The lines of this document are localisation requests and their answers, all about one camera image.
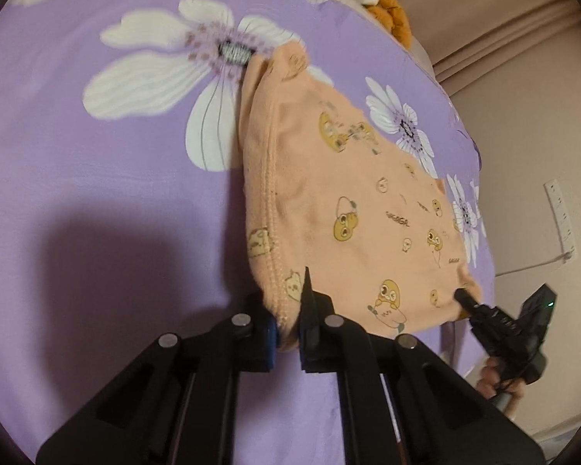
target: silver screw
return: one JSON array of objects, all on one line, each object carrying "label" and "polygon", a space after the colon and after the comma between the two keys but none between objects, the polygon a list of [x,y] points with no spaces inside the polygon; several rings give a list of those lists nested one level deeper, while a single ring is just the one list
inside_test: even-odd
[{"label": "silver screw", "polygon": [[407,348],[408,350],[412,350],[418,345],[418,340],[415,339],[411,334],[403,334],[399,335],[396,339],[398,344],[400,344],[403,348]]},{"label": "silver screw", "polygon": [[163,334],[157,342],[162,348],[172,348],[178,343],[178,337],[176,334]]},{"label": "silver screw", "polygon": [[325,317],[325,325],[328,327],[334,327],[336,329],[342,327],[342,324],[344,324],[344,318],[340,315],[329,315]]},{"label": "silver screw", "polygon": [[246,327],[251,322],[251,316],[246,313],[237,313],[232,317],[232,324],[237,327]]}]

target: power outlet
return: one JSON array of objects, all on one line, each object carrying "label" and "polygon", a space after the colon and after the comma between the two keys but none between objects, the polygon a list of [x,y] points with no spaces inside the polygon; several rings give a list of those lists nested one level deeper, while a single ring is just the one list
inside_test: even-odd
[{"label": "power outlet", "polygon": [[577,246],[574,242],[574,231],[572,223],[570,222],[570,215],[566,209],[566,202],[562,194],[559,182],[557,180],[547,181],[545,189],[549,196],[551,209],[555,216],[555,222],[558,225],[559,240],[562,246],[562,253],[569,253],[568,257],[564,258],[564,262],[572,259],[577,254]]}]

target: bed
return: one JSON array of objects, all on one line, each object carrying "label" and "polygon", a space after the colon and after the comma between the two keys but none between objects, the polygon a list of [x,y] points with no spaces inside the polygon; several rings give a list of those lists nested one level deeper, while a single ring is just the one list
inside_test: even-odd
[{"label": "bed", "polygon": [[[411,130],[430,143],[417,158],[464,212],[469,267],[493,302],[478,149],[440,86],[365,16],[336,0],[11,0],[0,13],[0,422],[32,460],[157,335],[204,332],[254,290],[242,169],[224,150],[240,75],[221,45],[266,54],[288,40],[367,116],[374,83],[413,107]],[[481,348],[457,329],[465,374]],[[418,337],[452,345],[441,328]],[[296,353],[242,377],[237,418],[237,464],[343,461],[336,379],[304,374]]]}]

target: mattress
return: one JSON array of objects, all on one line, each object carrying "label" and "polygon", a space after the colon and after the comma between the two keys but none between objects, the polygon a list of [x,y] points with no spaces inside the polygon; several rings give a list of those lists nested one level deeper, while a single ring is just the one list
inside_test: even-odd
[{"label": "mattress", "polygon": [[[155,337],[205,332],[255,290],[229,151],[240,64],[288,40],[446,180],[493,302],[478,151],[440,86],[373,22],[335,0],[11,0],[0,13],[0,422],[30,458]],[[394,112],[371,113],[375,96],[398,100],[407,131],[393,132]],[[464,373],[481,348],[459,328]],[[418,337],[441,351],[439,328]],[[303,373],[296,352],[244,375],[235,462],[343,463],[335,376]]]}]

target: human hand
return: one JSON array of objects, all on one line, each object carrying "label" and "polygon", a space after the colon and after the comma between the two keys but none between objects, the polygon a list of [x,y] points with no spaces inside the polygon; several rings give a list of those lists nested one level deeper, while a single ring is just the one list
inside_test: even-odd
[{"label": "human hand", "polygon": [[480,380],[476,384],[476,390],[478,390],[486,399],[491,399],[497,395],[497,391],[495,390],[496,386],[501,385],[502,387],[506,387],[505,391],[512,395],[512,399],[506,406],[504,415],[513,420],[519,402],[525,396],[526,384],[522,379],[515,379],[512,382],[502,382],[499,377],[499,372],[497,372],[498,365],[499,359],[497,358],[490,357],[486,360],[486,365],[480,371]]}]

